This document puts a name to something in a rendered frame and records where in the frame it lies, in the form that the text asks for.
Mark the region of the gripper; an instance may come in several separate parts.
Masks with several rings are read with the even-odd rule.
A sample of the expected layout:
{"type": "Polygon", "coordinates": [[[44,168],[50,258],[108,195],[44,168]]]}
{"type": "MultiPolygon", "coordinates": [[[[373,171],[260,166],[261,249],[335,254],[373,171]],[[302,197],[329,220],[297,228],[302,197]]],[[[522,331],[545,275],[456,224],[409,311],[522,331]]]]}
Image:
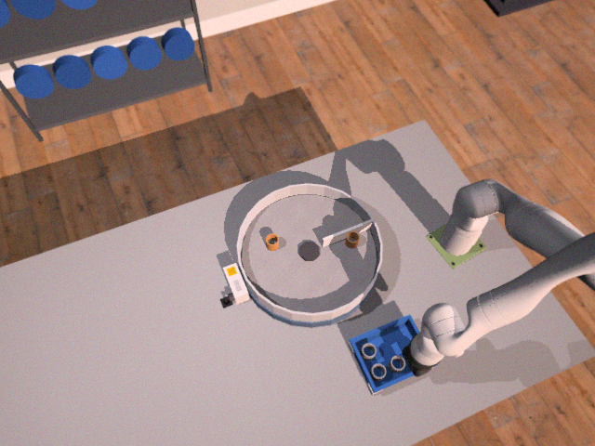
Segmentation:
{"type": "Polygon", "coordinates": [[[426,374],[427,372],[429,372],[432,369],[432,366],[437,365],[442,360],[442,358],[443,358],[443,357],[441,357],[441,358],[439,358],[437,360],[432,360],[432,359],[428,359],[425,356],[423,356],[420,353],[420,351],[418,350],[418,348],[417,348],[417,336],[418,336],[418,334],[415,335],[411,339],[410,344],[407,347],[405,347],[403,349],[403,351],[402,351],[402,354],[403,354],[403,356],[404,356],[404,358],[405,358],[408,366],[410,367],[413,375],[416,376],[416,377],[419,377],[422,374],[426,374]]]}

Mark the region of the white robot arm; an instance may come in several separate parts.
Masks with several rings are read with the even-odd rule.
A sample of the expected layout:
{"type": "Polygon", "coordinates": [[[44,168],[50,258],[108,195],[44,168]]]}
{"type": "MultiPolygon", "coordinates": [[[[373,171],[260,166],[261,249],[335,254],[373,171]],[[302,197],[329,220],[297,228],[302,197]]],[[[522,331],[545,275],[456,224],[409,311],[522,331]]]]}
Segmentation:
{"type": "Polygon", "coordinates": [[[482,234],[488,216],[495,213],[505,214],[511,238],[546,259],[514,280],[470,299],[466,329],[452,305],[438,303],[428,308],[416,338],[418,350],[428,359],[455,356],[488,332],[519,320],[568,279],[588,282],[595,292],[595,232],[585,236],[561,215],[494,179],[457,191],[453,214],[441,237],[443,249],[454,256],[466,254],[482,234]]]}

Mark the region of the blue crate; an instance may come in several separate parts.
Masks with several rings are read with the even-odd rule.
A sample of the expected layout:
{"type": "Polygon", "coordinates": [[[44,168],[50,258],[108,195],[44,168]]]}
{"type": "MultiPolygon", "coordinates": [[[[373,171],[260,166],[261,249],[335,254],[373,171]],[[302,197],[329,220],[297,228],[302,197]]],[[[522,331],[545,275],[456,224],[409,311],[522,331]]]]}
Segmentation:
{"type": "Polygon", "coordinates": [[[418,333],[420,332],[414,320],[405,316],[350,339],[348,345],[362,370],[371,395],[413,376],[406,361],[403,370],[397,374],[389,369],[389,362],[397,355],[404,358],[403,349],[410,344],[411,339],[418,333]],[[360,354],[363,345],[367,343],[371,343],[377,348],[377,354],[370,361],[364,360],[360,354]],[[385,377],[380,381],[374,381],[369,374],[372,367],[377,363],[383,364],[387,371],[385,377]]]}

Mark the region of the bronze bushing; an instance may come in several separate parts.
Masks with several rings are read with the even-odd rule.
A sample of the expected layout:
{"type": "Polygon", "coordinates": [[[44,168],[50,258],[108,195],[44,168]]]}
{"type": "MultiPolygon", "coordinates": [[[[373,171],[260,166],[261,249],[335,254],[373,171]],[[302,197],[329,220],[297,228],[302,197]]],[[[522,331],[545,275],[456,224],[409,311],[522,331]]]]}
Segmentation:
{"type": "Polygon", "coordinates": [[[278,249],[279,247],[279,238],[276,234],[269,234],[266,237],[266,246],[270,251],[275,251],[278,249]],[[269,241],[276,241],[277,243],[275,244],[269,244],[269,241]]]}
{"type": "Polygon", "coordinates": [[[356,231],[351,231],[347,234],[347,238],[346,238],[346,242],[345,244],[349,247],[349,248],[355,248],[357,247],[358,243],[360,240],[360,235],[356,232],[356,231]],[[356,240],[356,242],[351,242],[349,240],[349,238],[353,238],[356,240]]]}

